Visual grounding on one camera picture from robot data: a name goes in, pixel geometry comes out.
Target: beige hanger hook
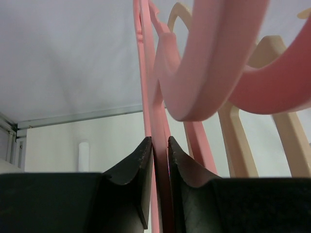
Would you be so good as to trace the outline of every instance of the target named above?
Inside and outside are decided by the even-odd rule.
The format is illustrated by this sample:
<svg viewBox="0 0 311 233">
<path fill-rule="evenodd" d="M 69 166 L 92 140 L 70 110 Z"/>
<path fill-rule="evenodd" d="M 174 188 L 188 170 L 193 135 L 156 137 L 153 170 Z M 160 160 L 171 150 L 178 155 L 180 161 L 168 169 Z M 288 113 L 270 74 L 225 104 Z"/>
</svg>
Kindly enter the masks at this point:
<svg viewBox="0 0 311 233">
<path fill-rule="evenodd" d="M 309 16 L 310 16 L 310 13 L 311 13 L 311 7 L 300 12 L 297 17 L 300 18 L 300 19 L 307 19 Z"/>
</svg>

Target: beige plastic hanger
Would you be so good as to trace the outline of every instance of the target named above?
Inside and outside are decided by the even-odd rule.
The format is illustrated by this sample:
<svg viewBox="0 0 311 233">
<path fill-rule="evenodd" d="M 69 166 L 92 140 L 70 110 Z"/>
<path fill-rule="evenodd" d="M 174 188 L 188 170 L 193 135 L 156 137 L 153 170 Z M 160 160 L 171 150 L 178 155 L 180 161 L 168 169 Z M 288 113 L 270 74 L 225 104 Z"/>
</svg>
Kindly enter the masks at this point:
<svg viewBox="0 0 311 233">
<path fill-rule="evenodd" d="M 251 67 L 260 68 L 286 50 L 278 35 L 264 37 L 249 59 Z M 272 115 L 280 136 L 292 177 L 311 176 L 311 148 L 296 112 Z"/>
<path fill-rule="evenodd" d="M 300 12 L 297 17 L 300 18 L 300 19 L 307 19 L 309 16 L 310 16 L 310 13 L 311 13 L 311 7 Z"/>
<path fill-rule="evenodd" d="M 171 11 L 168 27 L 173 31 L 174 23 L 180 17 L 186 27 L 191 25 L 191 12 L 188 7 L 176 3 Z M 286 47 L 280 36 L 266 36 L 256 46 L 248 64 L 263 67 L 279 57 Z M 225 150 L 231 177 L 257 177 L 256 165 L 239 117 L 239 109 L 230 102 L 218 111 Z M 293 177 L 310 177 L 311 148 L 296 113 L 273 115 L 282 145 Z M 187 137 L 189 153 L 193 157 Z"/>
</svg>

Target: white pole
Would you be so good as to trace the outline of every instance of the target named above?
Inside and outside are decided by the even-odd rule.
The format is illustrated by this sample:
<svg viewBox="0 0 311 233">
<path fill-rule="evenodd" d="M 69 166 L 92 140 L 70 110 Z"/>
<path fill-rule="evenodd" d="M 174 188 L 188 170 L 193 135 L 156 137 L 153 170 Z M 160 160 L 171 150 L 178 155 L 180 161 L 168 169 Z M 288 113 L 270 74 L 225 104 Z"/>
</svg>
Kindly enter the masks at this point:
<svg viewBox="0 0 311 233">
<path fill-rule="evenodd" d="M 89 171 L 89 143 L 79 143 L 79 161 L 78 171 L 86 172 Z"/>
</svg>

